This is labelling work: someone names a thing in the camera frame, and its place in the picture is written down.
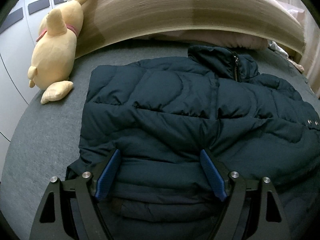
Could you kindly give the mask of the pink pillow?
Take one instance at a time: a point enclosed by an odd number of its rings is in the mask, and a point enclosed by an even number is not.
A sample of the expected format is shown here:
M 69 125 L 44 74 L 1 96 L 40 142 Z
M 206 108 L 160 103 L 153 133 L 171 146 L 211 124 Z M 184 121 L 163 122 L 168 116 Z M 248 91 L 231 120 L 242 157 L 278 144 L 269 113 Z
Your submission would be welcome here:
M 246 48 L 251 50 L 264 50 L 268 48 L 268 40 L 265 38 L 222 30 L 167 31 L 140 36 L 137 39 L 203 42 L 220 47 Z

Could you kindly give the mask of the wooden bed headboard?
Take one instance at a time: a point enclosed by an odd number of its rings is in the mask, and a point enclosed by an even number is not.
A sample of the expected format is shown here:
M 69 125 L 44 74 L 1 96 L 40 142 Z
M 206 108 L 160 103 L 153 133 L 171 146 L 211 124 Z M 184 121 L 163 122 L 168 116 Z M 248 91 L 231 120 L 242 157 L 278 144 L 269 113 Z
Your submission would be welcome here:
M 88 0 L 76 56 L 127 39 L 178 30 L 224 30 L 305 47 L 300 23 L 276 0 Z

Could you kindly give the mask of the navy blue puffer jacket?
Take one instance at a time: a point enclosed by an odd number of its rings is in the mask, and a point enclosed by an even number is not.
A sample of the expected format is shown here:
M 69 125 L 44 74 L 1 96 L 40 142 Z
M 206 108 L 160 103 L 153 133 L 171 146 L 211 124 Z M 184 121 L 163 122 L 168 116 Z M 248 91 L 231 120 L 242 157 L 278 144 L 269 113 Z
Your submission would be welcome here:
M 202 150 L 246 179 L 271 179 L 293 239 L 319 239 L 319 115 L 286 80 L 221 47 L 92 71 L 73 179 L 115 151 L 99 204 L 114 239 L 207 239 L 224 204 Z

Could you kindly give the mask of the yellow plush toy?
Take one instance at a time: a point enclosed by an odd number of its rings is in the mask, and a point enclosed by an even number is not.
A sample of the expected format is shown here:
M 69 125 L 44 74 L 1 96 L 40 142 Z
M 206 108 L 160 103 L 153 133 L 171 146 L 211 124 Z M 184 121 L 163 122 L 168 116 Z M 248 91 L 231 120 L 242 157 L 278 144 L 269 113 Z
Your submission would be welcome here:
M 73 89 L 69 76 L 84 22 L 82 5 L 87 1 L 67 1 L 48 12 L 40 23 L 27 76 L 30 88 L 43 91 L 43 105 L 63 99 Z

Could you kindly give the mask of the clutter pile beside bed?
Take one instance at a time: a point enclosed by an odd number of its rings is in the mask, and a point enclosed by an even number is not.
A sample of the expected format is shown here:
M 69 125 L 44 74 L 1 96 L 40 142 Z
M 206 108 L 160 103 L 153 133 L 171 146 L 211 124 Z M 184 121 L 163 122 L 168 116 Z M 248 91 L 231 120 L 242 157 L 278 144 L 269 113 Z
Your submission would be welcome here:
M 280 2 L 278 3 L 285 8 L 285 10 L 293 16 L 299 24 L 302 26 L 304 29 L 305 27 L 305 9 L 301 9 L 299 7 L 296 7 L 294 5 L 285 3 L 285 2 Z M 299 64 L 301 55 L 297 53 L 295 50 L 290 49 L 289 47 L 276 43 L 275 41 L 268 40 L 268 48 L 274 51 L 276 54 L 279 54 L 283 58 L 287 59 L 290 63 L 292 63 L 295 68 L 300 72 L 304 73 L 304 67 Z

